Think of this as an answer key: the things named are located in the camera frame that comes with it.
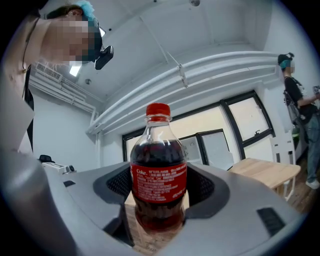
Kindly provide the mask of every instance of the window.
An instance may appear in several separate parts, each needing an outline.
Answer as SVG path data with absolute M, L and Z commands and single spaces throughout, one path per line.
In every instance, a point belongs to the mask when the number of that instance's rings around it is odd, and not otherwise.
M 261 108 L 253 97 L 231 104 L 229 108 L 234 116 L 243 141 L 269 128 Z
M 180 138 L 179 140 L 184 147 L 187 162 L 203 165 L 200 146 L 196 135 Z
M 205 153 L 206 164 L 222 170 L 229 170 L 234 164 L 223 129 L 198 133 Z
M 245 158 L 273 161 L 270 138 L 275 136 L 274 129 L 254 91 L 174 116 L 170 127 L 192 163 L 228 170 Z M 130 161 L 131 150 L 144 130 L 122 136 L 123 161 Z
M 189 116 L 179 118 L 178 120 L 173 118 L 170 122 L 170 127 L 177 138 L 184 138 L 200 132 L 223 129 L 233 158 L 237 162 L 240 160 L 236 139 L 233 136 L 228 118 L 223 112 L 221 106 L 216 106 L 199 113 L 191 114 Z M 130 160 L 131 150 L 142 133 L 143 130 L 141 130 L 139 136 L 132 137 L 126 141 L 126 159 L 128 161 Z
M 272 138 L 272 135 L 268 135 L 267 137 L 264 137 L 263 139 L 246 146 L 244 148 L 245 157 L 273 162 L 274 157 L 270 138 Z

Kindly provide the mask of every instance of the white wall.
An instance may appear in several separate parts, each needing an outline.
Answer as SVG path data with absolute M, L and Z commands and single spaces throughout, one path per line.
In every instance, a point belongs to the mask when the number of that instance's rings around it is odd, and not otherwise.
M 271 22 L 264 51 L 294 54 L 293 76 L 313 95 L 312 87 L 320 84 L 319 58 L 308 35 L 280 3 L 272 4 Z
M 103 136 L 101 154 L 101 166 L 111 166 L 123 162 L 122 135 L 111 132 Z
M 33 154 L 48 155 L 57 164 L 78 171 L 97 167 L 95 140 L 85 133 L 91 115 L 37 89 L 34 98 Z
M 309 96 L 313 95 L 313 86 L 320 84 L 319 58 L 309 37 L 295 17 L 279 2 L 272 3 L 272 14 L 264 51 L 278 54 L 294 54 L 295 73 L 293 76 L 305 87 Z M 279 78 L 283 80 L 279 68 Z M 283 83 L 270 88 L 272 101 L 277 109 L 285 131 L 292 129 L 288 110 L 283 101 Z M 307 144 L 300 140 L 296 149 L 296 158 L 305 150 Z

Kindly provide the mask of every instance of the wooden floor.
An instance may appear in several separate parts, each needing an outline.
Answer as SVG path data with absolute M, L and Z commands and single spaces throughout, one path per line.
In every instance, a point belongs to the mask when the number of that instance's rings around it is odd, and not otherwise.
M 294 194 L 289 199 L 288 203 L 300 213 L 310 211 L 313 201 L 316 197 L 316 191 L 310 189 L 306 184 L 307 178 L 307 160 L 301 159 L 298 163 L 301 166 L 301 171 L 296 177 Z M 179 232 L 172 231 L 165 234 L 158 233 L 157 235 L 149 235 L 139 226 L 135 218 L 135 207 L 133 205 L 125 205 L 128 218 L 130 232 L 133 237 L 135 246 L 133 249 L 143 255 L 152 256 L 158 250 L 165 247 L 170 240 Z

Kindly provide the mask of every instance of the jeans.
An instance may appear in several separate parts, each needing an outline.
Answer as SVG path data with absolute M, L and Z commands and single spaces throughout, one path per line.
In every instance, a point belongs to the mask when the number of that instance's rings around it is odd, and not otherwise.
M 317 178 L 316 172 L 320 162 L 320 115 L 313 114 L 310 121 L 305 124 L 305 130 L 309 137 L 307 178 L 312 183 Z

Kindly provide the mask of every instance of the coca-cola bottle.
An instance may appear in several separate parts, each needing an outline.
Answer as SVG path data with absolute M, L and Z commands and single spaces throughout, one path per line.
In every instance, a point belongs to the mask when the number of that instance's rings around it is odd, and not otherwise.
M 170 120 L 168 105 L 148 105 L 145 131 L 130 155 L 135 216 L 147 233 L 177 229 L 184 220 L 187 162 Z

